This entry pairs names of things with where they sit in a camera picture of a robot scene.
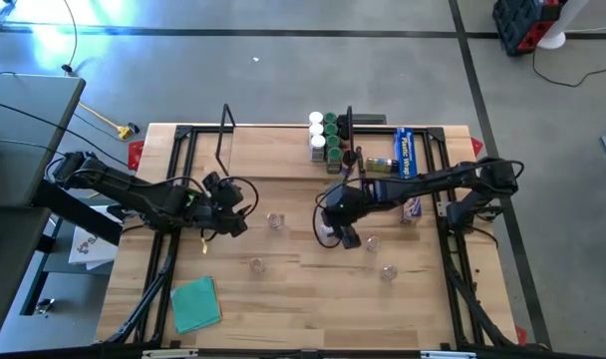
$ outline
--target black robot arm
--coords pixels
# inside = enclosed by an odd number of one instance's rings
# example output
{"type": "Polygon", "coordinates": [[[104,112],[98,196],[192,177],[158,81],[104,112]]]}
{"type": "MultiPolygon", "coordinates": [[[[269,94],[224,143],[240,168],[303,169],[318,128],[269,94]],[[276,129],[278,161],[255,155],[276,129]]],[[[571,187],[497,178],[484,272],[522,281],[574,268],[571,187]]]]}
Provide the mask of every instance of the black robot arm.
{"type": "MultiPolygon", "coordinates": [[[[217,234],[237,236],[247,229],[246,208],[234,212],[243,201],[238,186],[211,173],[200,190],[173,180],[150,183],[106,166],[92,153],[67,153],[54,171],[55,183],[64,189],[90,188],[119,203],[122,212],[136,212],[149,227],[161,232],[173,228],[199,227],[217,234]]],[[[123,218],[124,213],[116,213],[123,218]]]]}
{"type": "Polygon", "coordinates": [[[390,210],[408,199],[453,188],[470,188],[461,201],[447,207],[450,229],[470,225],[473,214],[492,199],[508,197],[517,192],[513,161],[484,158],[477,163],[464,162],[454,167],[418,175],[411,179],[350,179],[359,187],[340,183],[327,192],[321,212],[323,223],[333,229],[346,248],[358,247],[361,240],[352,227],[359,218],[375,211],[390,210]]]}

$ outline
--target gray floor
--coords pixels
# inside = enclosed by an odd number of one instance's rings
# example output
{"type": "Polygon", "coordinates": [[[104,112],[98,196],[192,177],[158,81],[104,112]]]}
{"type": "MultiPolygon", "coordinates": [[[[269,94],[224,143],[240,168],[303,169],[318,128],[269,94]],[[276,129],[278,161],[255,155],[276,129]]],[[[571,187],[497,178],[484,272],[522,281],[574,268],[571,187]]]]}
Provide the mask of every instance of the gray floor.
{"type": "MultiPolygon", "coordinates": [[[[447,0],[70,2],[82,25],[455,29],[447,0]]],[[[35,3],[19,1],[7,21],[70,23],[61,1],[42,1],[48,12],[35,3]]],[[[468,31],[493,31],[493,1],[458,3],[468,31]]],[[[591,1],[572,25],[601,26],[605,0],[591,1]]],[[[0,71],[60,75],[73,43],[53,27],[0,32],[0,71]]],[[[498,150],[526,164],[513,202],[554,349],[606,355],[606,156],[599,142],[606,135],[606,75],[560,88],[533,74],[530,57],[505,57],[496,40],[469,46],[498,150]]],[[[554,79],[577,81],[606,67],[606,41],[569,41],[540,51],[536,61],[554,79]]],[[[352,105],[385,113],[392,124],[469,125],[481,138],[456,39],[82,35],[74,67],[88,81],[84,103],[142,129],[151,122],[215,122],[223,103],[243,123],[303,123],[310,111],[352,105]]],[[[125,144],[76,119],[72,128],[126,158],[125,144]]],[[[61,150],[77,149],[86,147],[66,137],[61,150]]],[[[529,328],[504,225],[495,227],[516,323],[529,328]]],[[[48,293],[69,305],[48,318],[20,318],[14,306],[0,351],[90,343],[106,280],[81,278],[49,278],[48,293]]]]}

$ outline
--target green cloth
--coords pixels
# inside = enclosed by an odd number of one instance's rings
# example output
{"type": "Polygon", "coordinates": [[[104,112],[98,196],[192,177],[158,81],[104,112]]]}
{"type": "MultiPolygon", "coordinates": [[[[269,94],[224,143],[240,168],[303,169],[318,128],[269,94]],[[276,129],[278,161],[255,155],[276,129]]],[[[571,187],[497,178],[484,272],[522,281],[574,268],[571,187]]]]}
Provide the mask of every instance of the green cloth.
{"type": "Polygon", "coordinates": [[[202,277],[170,292],[174,327],[178,334],[221,321],[212,277],[202,277]]]}

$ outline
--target small box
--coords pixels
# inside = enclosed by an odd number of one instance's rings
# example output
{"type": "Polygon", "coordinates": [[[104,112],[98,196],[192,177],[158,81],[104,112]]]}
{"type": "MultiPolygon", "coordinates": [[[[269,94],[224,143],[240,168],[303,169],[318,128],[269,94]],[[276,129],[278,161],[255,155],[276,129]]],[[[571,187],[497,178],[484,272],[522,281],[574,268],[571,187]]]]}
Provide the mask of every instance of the small box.
{"type": "MultiPolygon", "coordinates": [[[[394,157],[399,162],[399,177],[401,179],[410,179],[418,174],[413,129],[396,129],[394,133],[394,157]]],[[[403,204],[401,223],[411,223],[413,219],[421,215],[423,215],[421,198],[419,196],[410,198],[403,204]]]]}

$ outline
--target wooden table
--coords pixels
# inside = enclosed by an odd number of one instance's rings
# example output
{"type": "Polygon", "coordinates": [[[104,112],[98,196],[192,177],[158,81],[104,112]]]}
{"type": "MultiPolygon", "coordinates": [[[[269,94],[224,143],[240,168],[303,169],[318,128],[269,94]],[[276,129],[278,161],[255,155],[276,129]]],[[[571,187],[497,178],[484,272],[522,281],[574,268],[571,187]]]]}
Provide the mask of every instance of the wooden table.
{"type": "MultiPolygon", "coordinates": [[[[164,180],[175,126],[150,125],[139,177],[164,180]]],[[[451,164],[474,161],[468,128],[444,129],[451,164]]],[[[197,137],[192,176],[199,181],[211,171],[222,174],[214,158],[216,141],[217,134],[197,137]]],[[[393,156],[391,136],[362,135],[356,136],[355,142],[363,147],[366,157],[393,156]]],[[[425,173],[425,150],[420,142],[416,151],[419,171],[425,173]]],[[[182,149],[178,174],[184,154],[182,149]]],[[[328,176],[322,164],[308,161],[307,129],[238,126],[233,134],[224,135],[221,157],[232,176],[254,182],[260,202],[246,220],[249,229],[245,233],[236,238],[218,236],[207,254],[201,252],[196,230],[182,231],[172,287],[213,276],[223,319],[208,328],[178,335],[170,306],[165,345],[180,340],[185,348],[405,350],[437,349],[443,342],[455,343],[430,196],[422,197],[423,217],[410,226],[399,225],[399,208],[370,214],[355,224],[363,239],[373,234],[382,239],[378,252],[365,246],[325,249],[314,239],[312,210],[316,194],[326,190],[335,177],[328,176]],[[268,213],[284,214],[284,228],[269,228],[268,213]],[[250,270],[252,258],[263,260],[264,273],[250,270]],[[392,282],[380,279],[386,264],[398,267],[399,275],[392,282]]],[[[252,191],[244,183],[240,186],[250,203],[252,191]]],[[[490,226],[482,228],[491,231],[490,226]]],[[[152,236],[151,230],[142,228],[122,237],[97,339],[114,333],[140,300],[152,236]]],[[[466,247],[477,298],[505,336],[515,341],[495,244],[477,232],[466,236],[466,247]]],[[[466,337],[472,338],[468,311],[459,301],[466,337]]],[[[158,296],[151,306],[148,335],[157,302],[158,296]]]]}

